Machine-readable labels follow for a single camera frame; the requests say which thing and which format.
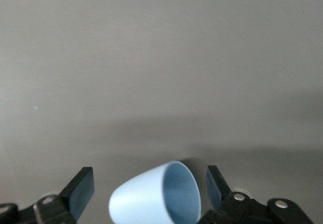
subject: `overturned cup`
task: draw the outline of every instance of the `overturned cup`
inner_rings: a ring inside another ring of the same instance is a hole
[[[201,217],[199,189],[190,170],[171,161],[117,188],[109,214],[115,224],[196,224]]]

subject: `light blue cup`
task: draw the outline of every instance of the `light blue cup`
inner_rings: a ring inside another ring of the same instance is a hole
[[[196,224],[201,218],[199,189],[190,170],[171,161],[117,188],[109,214],[115,224]]]

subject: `gray tabletop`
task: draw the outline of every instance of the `gray tabletop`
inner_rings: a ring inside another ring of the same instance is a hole
[[[323,0],[0,0],[0,201],[92,166],[79,223],[182,160],[323,223]]]

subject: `cup opening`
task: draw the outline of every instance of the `cup opening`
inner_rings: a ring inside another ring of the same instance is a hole
[[[166,209],[174,224],[196,224],[201,216],[201,198],[196,180],[181,162],[168,166],[163,180]]]

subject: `screw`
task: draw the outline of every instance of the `screw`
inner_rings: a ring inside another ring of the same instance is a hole
[[[288,207],[287,203],[282,200],[276,200],[275,205],[282,209],[286,209]]]
[[[239,201],[243,201],[245,197],[242,194],[235,194],[234,198]]]
[[[52,200],[53,200],[53,198],[52,198],[52,197],[46,197],[46,198],[42,201],[42,203],[43,203],[44,205],[46,205],[46,204],[51,203],[51,202],[52,202]]]
[[[9,206],[4,206],[0,208],[0,214],[5,213],[7,210],[9,210]]]

